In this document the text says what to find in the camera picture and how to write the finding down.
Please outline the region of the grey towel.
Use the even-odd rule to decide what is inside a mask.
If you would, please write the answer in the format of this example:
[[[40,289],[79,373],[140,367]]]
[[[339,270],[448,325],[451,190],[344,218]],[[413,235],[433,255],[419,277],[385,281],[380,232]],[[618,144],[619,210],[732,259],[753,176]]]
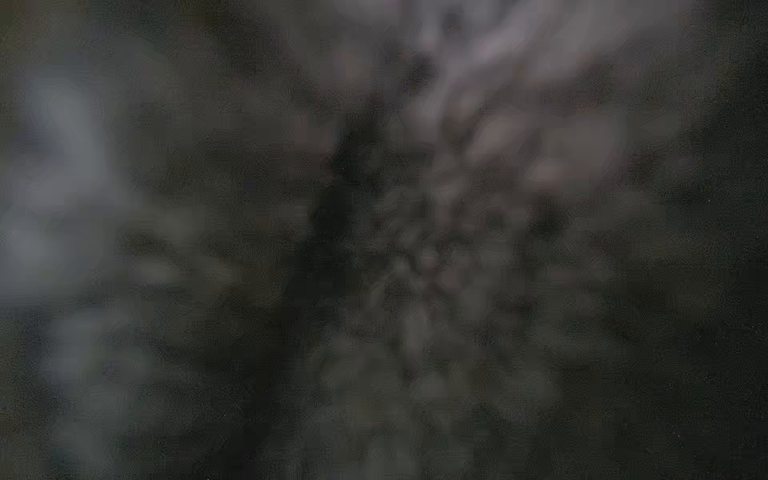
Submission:
[[[5,1],[5,479],[763,479],[763,1]]]

